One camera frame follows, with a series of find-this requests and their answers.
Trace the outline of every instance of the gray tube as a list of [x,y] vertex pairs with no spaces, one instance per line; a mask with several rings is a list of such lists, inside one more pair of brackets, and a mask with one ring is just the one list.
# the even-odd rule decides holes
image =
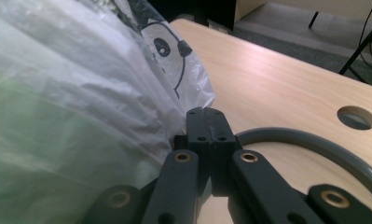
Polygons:
[[242,146],[259,142],[281,142],[316,152],[356,177],[372,193],[372,167],[349,150],[320,136],[286,128],[261,128],[238,133]]

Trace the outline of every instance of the cartoon eye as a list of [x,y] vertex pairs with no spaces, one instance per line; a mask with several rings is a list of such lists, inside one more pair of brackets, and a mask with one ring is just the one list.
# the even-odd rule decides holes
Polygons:
[[157,52],[161,57],[167,57],[171,53],[171,48],[169,47],[168,43],[161,38],[156,38],[154,40],[154,45],[156,46]]

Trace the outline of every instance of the plastic bag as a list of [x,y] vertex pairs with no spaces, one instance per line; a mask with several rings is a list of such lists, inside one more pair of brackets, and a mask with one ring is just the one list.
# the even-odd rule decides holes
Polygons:
[[79,223],[103,190],[157,177],[190,105],[151,55],[104,8],[0,0],[1,224]]

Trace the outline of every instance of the black metal leg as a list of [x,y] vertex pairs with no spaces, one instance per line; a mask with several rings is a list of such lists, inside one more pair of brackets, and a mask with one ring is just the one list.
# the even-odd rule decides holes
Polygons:
[[346,64],[340,69],[339,73],[341,75],[345,74],[346,70],[351,66],[351,64],[356,60],[356,58],[360,55],[360,53],[363,51],[363,49],[368,45],[368,43],[371,41],[371,34],[369,34],[364,41],[361,43],[361,45],[357,48],[357,50],[352,54],[352,56],[349,58],[349,60],[346,62]]
[[316,20],[317,15],[319,15],[319,11],[316,11],[316,12],[314,13],[313,18],[312,18],[311,21],[310,21],[310,25],[308,26],[309,28],[311,28],[311,26],[314,24],[314,21]]

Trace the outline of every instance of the gray carpet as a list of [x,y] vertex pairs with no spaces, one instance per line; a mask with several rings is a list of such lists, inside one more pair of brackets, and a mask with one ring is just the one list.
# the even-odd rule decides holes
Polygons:
[[[295,11],[298,15],[297,18],[292,15]],[[275,15],[272,15],[274,13],[277,13],[277,16],[280,17],[276,18],[279,19],[279,21],[273,19],[273,21],[269,23],[269,21],[267,20],[272,20],[272,18],[275,18]],[[287,31],[285,27],[285,13],[289,14],[289,19],[287,22],[289,27]],[[316,35],[316,33],[319,32],[319,27],[316,28],[317,31],[308,29],[308,23],[311,19],[310,15],[312,15],[312,13],[309,11],[269,4],[267,6],[259,8],[255,12],[252,12],[252,14],[242,19],[242,21],[236,23],[232,34],[238,38],[250,41],[268,49],[273,49],[282,54],[337,73],[346,63],[346,61],[349,60],[349,57],[355,51],[355,48],[357,46],[354,46],[354,44],[353,46],[339,46],[339,44],[346,44],[344,43],[346,41],[340,41],[341,37],[337,37],[336,39],[336,37],[333,36],[331,43],[327,43],[327,41],[330,41],[329,38],[325,38],[324,43],[322,42],[322,40],[314,38],[313,35]],[[333,19],[327,17],[329,16],[319,15],[317,20],[321,20],[320,23],[330,22],[332,25]],[[297,22],[300,22],[300,20],[304,20],[304,23],[301,23],[302,26],[297,28],[304,30],[302,30],[301,32],[294,31],[295,25],[291,23],[294,22],[292,20],[297,20]],[[335,17],[335,22],[340,22],[341,28],[344,29],[343,27],[344,24],[346,25],[346,19]],[[363,24],[362,21],[358,21],[358,23],[359,26]],[[352,43],[355,42],[357,44],[357,38],[360,38],[360,34],[355,35],[356,31],[352,31],[352,35],[354,38],[354,41],[352,41]],[[347,41],[351,43],[349,38],[347,38],[346,36],[343,36],[342,38],[347,39]],[[367,66],[361,60],[356,60],[351,67],[368,84],[372,85],[372,68]],[[345,73],[345,76],[357,79],[357,77],[350,70]]]

